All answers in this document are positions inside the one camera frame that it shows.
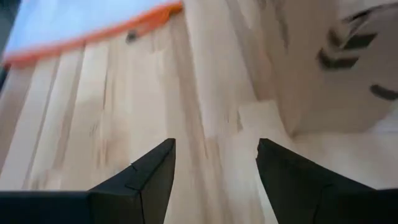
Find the orange edge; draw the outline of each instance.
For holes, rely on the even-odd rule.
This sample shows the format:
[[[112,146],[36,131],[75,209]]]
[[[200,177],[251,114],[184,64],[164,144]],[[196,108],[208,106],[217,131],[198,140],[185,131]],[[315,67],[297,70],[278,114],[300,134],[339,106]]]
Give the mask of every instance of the orange edge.
[[[10,55],[5,55],[3,58],[3,65],[6,67],[24,66],[28,65],[38,58],[58,55],[63,51],[75,49],[84,46],[88,42],[97,42],[101,39],[110,37],[112,35],[124,32],[126,30],[134,29],[141,25],[146,27],[139,31],[139,36],[144,35],[151,30],[166,23],[171,14],[178,13],[182,10],[182,2],[174,2],[157,6],[145,13],[130,19],[129,21],[118,24],[114,27],[92,32],[76,39],[68,40],[54,45],[44,45],[24,50],[23,52],[16,52]]]

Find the wood grain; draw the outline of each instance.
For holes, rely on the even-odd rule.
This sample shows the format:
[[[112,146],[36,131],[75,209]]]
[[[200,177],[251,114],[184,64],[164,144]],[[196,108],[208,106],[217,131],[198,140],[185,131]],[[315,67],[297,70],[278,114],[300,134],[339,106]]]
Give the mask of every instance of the wood grain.
[[[42,130],[58,58],[37,63],[0,176],[0,189],[21,189]]]
[[[9,127],[0,129],[0,149],[9,149],[2,189],[22,189],[28,174],[31,190],[87,190],[165,138],[177,139],[165,223],[277,223],[256,168],[259,138],[373,187],[397,186],[388,180],[398,157],[394,135],[289,137],[273,96],[258,101],[252,83],[264,66],[262,81],[273,86],[269,62],[248,63],[263,57],[259,12],[252,1],[230,1],[186,0],[185,13],[134,42],[121,34],[64,52],[58,66],[40,61],[32,81],[26,76],[18,88],[11,87],[20,77],[7,81],[0,98],[0,123]],[[238,35],[242,30],[250,34]],[[45,100],[49,77],[54,84]]]
[[[0,96],[0,168],[3,167],[24,105],[34,66],[11,68]]]

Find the light wood surface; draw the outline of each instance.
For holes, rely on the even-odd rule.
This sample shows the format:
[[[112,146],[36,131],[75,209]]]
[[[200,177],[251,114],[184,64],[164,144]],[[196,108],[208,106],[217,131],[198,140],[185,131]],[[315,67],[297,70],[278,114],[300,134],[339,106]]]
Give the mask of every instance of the light wood surface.
[[[277,223],[259,138],[372,187],[398,186],[397,136],[289,138],[272,91],[260,89],[272,83],[258,2],[231,1],[187,0],[131,44],[121,34],[13,68],[0,97],[0,189],[86,190],[165,138],[177,139],[165,223]]]

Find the dark slot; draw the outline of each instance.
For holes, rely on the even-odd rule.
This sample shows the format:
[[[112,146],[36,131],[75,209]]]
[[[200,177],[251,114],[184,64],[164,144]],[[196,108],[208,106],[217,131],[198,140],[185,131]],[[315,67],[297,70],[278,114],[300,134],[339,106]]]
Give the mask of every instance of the dark slot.
[[[378,98],[388,101],[398,100],[398,91],[389,90],[380,85],[372,85],[370,87],[371,92]]]
[[[321,49],[318,53],[317,59],[321,67],[325,70],[341,70],[351,69],[359,60],[359,57],[334,59],[329,57],[326,52]]]
[[[348,17],[347,19],[345,19],[345,21],[346,21],[346,22],[353,22],[353,21],[355,21],[355,20],[357,20],[357,19],[361,19],[361,18],[364,18],[364,17],[368,17],[368,16],[369,16],[375,9],[377,9],[377,8],[378,8],[378,7],[373,7],[373,8],[370,8],[370,9],[368,9],[368,10],[359,12],[359,13],[353,15],[353,16]]]
[[[377,34],[354,35],[344,46],[345,50],[356,50],[369,47]]]

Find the black triangular piece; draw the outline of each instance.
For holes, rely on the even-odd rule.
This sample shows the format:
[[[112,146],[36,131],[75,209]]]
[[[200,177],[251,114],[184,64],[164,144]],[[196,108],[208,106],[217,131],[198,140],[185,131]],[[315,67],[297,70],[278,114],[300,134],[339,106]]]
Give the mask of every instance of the black triangular piece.
[[[0,223],[160,224],[174,168],[175,140],[168,139],[87,192],[0,192]]]
[[[279,224],[315,223],[321,202],[327,202],[337,194],[374,190],[269,139],[260,140],[256,162]],[[327,208],[323,211],[334,212]]]

